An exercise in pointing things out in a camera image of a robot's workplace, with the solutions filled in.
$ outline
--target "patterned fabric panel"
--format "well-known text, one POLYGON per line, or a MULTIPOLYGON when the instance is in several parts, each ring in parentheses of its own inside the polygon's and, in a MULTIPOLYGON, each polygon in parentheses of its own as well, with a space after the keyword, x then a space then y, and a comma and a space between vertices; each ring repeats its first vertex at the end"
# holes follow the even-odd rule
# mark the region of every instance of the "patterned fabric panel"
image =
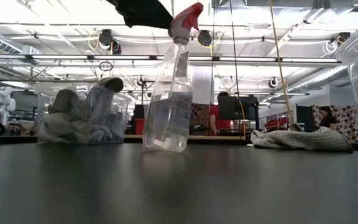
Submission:
POLYGON ((190 118, 192 127, 200 125, 200 128, 193 130, 193 135, 207 136, 209 128, 209 105, 193 103, 190 118))
MULTIPOLYGON (((317 125, 323 119, 320 115, 319 106, 313 106, 314 123, 317 125)), ((336 131, 343 134, 350 142, 358 142, 357 112, 356 106, 330 106, 336 117, 336 131)))

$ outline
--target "dark table surface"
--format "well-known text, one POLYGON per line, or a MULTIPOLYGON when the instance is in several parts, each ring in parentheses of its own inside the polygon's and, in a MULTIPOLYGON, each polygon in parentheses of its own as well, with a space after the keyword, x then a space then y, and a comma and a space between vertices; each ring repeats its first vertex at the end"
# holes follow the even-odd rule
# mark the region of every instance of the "dark table surface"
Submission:
POLYGON ((4 145, 0 223, 358 223, 358 152, 4 145))

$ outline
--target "gray cloth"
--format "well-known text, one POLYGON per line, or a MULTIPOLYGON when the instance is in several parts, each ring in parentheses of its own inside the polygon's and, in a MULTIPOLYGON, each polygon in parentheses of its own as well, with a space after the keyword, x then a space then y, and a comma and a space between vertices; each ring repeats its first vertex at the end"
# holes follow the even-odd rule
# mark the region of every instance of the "gray cloth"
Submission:
POLYGON ((306 133, 297 124, 291 124, 288 131, 264 134, 253 130, 251 141, 254 147, 274 149, 352 150, 350 142, 336 131, 321 127, 313 133, 306 133))

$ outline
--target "clear plastic spray bottle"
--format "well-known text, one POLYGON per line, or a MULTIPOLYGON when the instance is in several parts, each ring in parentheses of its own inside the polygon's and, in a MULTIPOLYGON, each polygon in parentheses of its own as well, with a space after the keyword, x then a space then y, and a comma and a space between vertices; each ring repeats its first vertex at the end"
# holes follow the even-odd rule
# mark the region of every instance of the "clear plastic spray bottle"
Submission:
POLYGON ((188 43, 198 30, 203 5, 196 3, 177 15, 169 30, 173 42, 165 52, 161 71, 147 110, 143 130, 146 148, 182 152, 187 146, 193 87, 187 77, 188 43))

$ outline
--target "white robot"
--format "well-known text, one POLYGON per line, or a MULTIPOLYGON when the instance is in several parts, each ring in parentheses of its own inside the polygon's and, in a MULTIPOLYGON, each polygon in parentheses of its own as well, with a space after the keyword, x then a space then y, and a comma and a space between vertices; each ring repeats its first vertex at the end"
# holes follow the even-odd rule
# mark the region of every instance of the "white robot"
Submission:
POLYGON ((3 125, 8 124, 9 112, 16 109, 16 101, 11 98, 13 89, 11 87, 0 87, 0 122, 3 125))

